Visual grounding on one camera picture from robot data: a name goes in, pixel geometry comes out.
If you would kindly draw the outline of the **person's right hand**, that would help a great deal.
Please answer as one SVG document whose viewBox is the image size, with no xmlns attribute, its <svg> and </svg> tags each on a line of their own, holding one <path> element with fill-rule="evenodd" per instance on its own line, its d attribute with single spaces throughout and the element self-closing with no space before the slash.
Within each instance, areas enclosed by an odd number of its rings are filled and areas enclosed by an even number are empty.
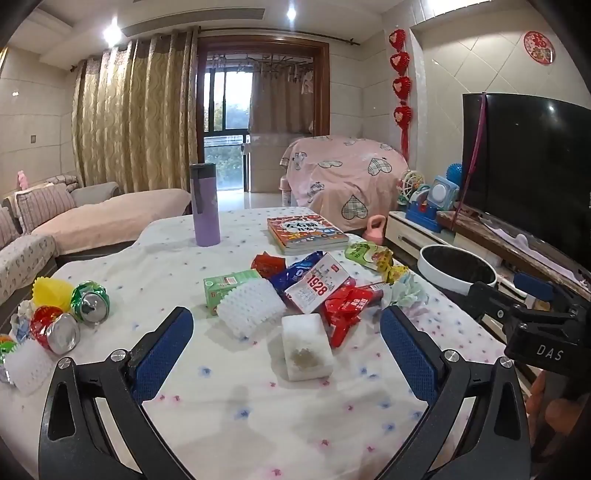
<svg viewBox="0 0 591 480">
<path fill-rule="evenodd" d="M 541 371 L 530 389 L 530 396 L 526 401 L 526 412 L 530 443 L 535 445 L 539 431 L 543 424 L 549 426 L 554 432 L 568 437 L 577 424 L 583 404 L 580 401 L 570 401 L 564 398 L 544 403 L 546 392 L 546 372 Z"/>
</svg>

